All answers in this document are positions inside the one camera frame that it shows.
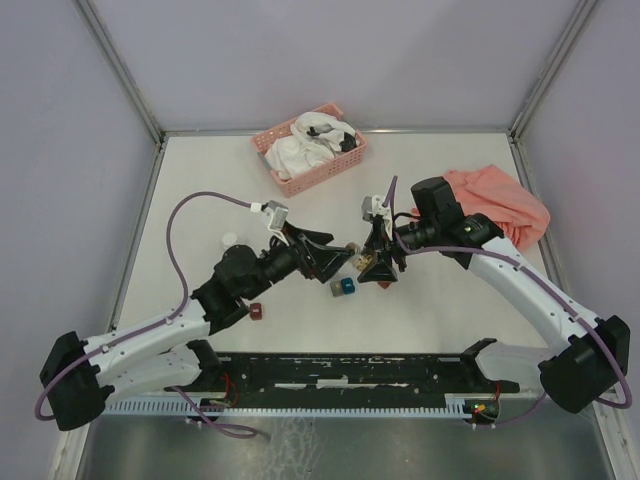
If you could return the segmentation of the glass pill bottle yellow pills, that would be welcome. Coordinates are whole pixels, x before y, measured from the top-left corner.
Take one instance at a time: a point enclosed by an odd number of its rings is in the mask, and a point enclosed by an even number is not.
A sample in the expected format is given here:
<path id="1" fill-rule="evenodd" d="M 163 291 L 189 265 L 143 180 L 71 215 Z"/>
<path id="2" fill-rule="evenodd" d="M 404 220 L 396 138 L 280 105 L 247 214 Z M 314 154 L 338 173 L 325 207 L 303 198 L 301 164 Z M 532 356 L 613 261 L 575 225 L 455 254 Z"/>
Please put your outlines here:
<path id="1" fill-rule="evenodd" d="M 369 247 L 349 242 L 346 248 L 353 253 L 349 260 L 350 264 L 359 272 L 366 271 L 376 261 L 376 252 Z"/>

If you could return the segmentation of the grey pill box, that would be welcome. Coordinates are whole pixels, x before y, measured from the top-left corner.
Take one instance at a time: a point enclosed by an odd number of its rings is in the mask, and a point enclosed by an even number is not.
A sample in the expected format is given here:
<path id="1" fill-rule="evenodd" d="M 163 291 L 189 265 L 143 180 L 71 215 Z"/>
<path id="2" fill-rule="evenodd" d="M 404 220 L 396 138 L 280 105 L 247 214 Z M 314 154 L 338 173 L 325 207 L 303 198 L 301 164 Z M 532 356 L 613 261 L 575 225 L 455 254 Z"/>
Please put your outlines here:
<path id="1" fill-rule="evenodd" d="M 335 280 L 330 283 L 331 293 L 334 297 L 340 297 L 344 295 L 343 285 L 340 280 Z"/>

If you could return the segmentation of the teal pill box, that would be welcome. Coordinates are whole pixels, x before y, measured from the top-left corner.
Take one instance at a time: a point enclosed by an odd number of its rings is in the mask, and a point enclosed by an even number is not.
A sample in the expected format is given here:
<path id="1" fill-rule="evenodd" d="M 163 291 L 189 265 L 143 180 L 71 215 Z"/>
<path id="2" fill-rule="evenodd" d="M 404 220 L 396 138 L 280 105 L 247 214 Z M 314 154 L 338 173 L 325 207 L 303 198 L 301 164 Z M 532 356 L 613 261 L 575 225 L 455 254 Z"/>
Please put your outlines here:
<path id="1" fill-rule="evenodd" d="M 351 277 L 341 279 L 340 285 L 344 295 L 351 295 L 356 291 L 354 280 Z"/>

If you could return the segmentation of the white bottle cap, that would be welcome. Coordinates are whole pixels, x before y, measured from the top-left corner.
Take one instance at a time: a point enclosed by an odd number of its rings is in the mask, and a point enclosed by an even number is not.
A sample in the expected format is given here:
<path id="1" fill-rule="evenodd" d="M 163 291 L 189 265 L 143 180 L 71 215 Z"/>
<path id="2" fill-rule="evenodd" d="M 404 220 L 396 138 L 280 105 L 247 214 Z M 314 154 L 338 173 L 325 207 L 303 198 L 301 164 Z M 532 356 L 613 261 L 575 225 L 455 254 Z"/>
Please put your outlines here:
<path id="1" fill-rule="evenodd" d="M 225 233 L 222 236 L 221 242 L 222 242 L 223 248 L 227 250 L 238 244 L 238 236 L 232 232 Z"/>

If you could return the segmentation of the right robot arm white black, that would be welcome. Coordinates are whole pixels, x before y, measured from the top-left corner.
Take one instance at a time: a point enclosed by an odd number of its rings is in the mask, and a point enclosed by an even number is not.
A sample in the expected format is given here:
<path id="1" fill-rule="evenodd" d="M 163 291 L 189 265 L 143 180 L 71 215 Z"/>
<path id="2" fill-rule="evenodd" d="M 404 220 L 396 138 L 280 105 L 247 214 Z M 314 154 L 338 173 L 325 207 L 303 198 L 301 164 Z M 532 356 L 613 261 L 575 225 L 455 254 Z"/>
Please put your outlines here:
<path id="1" fill-rule="evenodd" d="M 458 368 L 467 389 L 481 391 L 496 381 L 536 389 L 569 413 L 598 402 L 628 409 L 633 396 L 626 380 L 630 329 L 619 317 L 601 318 L 542 275 L 484 214 L 467 215 L 450 184 L 433 177 L 414 184 L 418 212 L 397 225 L 396 187 L 364 198 L 370 223 L 365 242 L 374 256 L 361 283 L 397 281 L 410 256 L 438 252 L 492 286 L 544 340 L 542 348 L 493 341 Z"/>

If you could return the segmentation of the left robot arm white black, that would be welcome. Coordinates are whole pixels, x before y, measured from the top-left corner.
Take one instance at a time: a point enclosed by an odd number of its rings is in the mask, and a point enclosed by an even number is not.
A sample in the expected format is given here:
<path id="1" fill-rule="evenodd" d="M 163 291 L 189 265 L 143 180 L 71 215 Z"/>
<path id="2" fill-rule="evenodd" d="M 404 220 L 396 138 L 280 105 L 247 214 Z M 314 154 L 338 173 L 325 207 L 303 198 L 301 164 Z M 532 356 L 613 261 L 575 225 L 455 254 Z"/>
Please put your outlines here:
<path id="1" fill-rule="evenodd" d="M 40 421 L 75 430 L 119 400 L 171 387 L 215 387 L 221 366 L 208 337 L 250 313 L 253 300 L 299 272 L 325 283 L 353 256 L 328 233 L 286 224 L 267 249 L 228 248 L 209 280 L 185 290 L 179 305 L 138 326 L 82 339 L 58 337 L 41 369 L 43 392 L 35 406 Z"/>

